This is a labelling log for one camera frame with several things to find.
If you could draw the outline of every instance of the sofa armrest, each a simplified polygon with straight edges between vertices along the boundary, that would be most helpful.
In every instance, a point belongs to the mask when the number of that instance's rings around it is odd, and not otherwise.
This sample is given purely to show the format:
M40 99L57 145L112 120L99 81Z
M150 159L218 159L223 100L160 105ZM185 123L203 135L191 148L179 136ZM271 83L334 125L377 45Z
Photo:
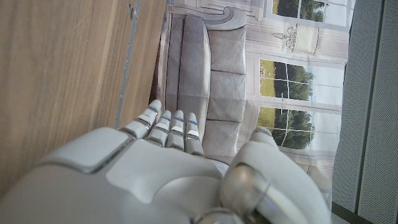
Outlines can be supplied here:
M207 14L193 9L174 7L173 13L201 17L208 30L233 30L246 24L246 13L235 7L225 7L223 14Z

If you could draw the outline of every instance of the grass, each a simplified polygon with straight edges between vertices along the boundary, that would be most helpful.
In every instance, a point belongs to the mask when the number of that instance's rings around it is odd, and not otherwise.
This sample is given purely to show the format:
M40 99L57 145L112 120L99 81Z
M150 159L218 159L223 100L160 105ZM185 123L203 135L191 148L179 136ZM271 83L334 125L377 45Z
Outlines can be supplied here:
M272 5L272 13L278 15L278 5L279 5L279 0L274 0L274 3Z
M273 128L275 122L275 108L260 108L257 126Z
M275 78L274 62L260 60L260 67L264 68L266 78ZM266 78L260 78L260 95L275 97L274 81Z
M275 97L274 81L267 78L275 78L274 62L268 60L260 60L260 65L264 69L264 76L260 78L260 95ZM258 126L273 128L275 123L275 109L274 108L260 108Z

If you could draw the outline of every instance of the window frame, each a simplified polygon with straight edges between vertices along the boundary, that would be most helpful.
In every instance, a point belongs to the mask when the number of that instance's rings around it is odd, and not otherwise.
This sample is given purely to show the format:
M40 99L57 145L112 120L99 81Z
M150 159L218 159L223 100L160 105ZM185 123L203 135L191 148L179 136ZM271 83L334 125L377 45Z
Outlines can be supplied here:
M326 6L323 9L323 13L325 15L324 18L323 18L323 22L315 22L315 21L311 21L311 20L308 20L308 19L300 19L300 10L301 10L302 0L298 0L297 17L285 17L285 16L280 16L280 15L277 15L277 14L273 14L272 13L272 6L274 4L274 1L273 0L265 0L263 17L264 18L268 18L268 19L281 21L281 22L288 22L288 23L291 23L291 24L303 24L303 25L306 25L306 26L319 27L319 28L324 28L324 29L332 29L332 30L338 30L338 31L344 31L344 32L348 32L349 31L349 27L350 27L350 24L351 24L349 22L349 17L350 17L349 14L351 12L352 2L354 0L347 0L347 5L330 2L329 0L314 0L314 1L324 2L325 4L332 4L332 5L336 5L336 6L344 6L344 7L346 7L346 16L347 16L346 25L345 26L339 26L339 25L325 23L325 18L326 18L326 14L327 14Z

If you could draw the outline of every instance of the floor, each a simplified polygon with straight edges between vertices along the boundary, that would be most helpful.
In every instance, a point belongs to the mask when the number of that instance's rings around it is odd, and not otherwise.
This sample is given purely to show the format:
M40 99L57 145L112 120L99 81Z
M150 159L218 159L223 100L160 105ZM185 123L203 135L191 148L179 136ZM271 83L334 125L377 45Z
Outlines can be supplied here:
M0 197L43 155L141 113L164 11L156 0L0 1Z

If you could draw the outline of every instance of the gray fabric panel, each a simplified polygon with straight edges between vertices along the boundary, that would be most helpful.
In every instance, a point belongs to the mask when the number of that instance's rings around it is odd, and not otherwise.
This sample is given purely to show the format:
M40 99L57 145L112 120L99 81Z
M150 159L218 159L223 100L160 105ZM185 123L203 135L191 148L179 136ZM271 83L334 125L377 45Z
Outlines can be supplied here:
M178 97L178 109L184 112L184 121L187 120L189 113L194 113L197 117L200 141L203 140L206 126L206 115L209 98L202 96L180 95Z
M358 215L373 223L397 223L397 12L397 1L386 0L359 197Z
M211 69L246 73L246 26L235 30L209 30Z
M355 212L381 0L357 1L343 90L340 143L333 171L333 201Z
M178 110L195 113L203 139L210 95L210 47L203 19L186 16L181 51Z
M231 121L206 121L203 152L208 156L235 156L241 124Z
M166 109L174 113L177 110L178 80L183 38L184 20L172 18L170 33L169 58L167 61Z
M242 123L245 104L245 75L211 71L207 119Z

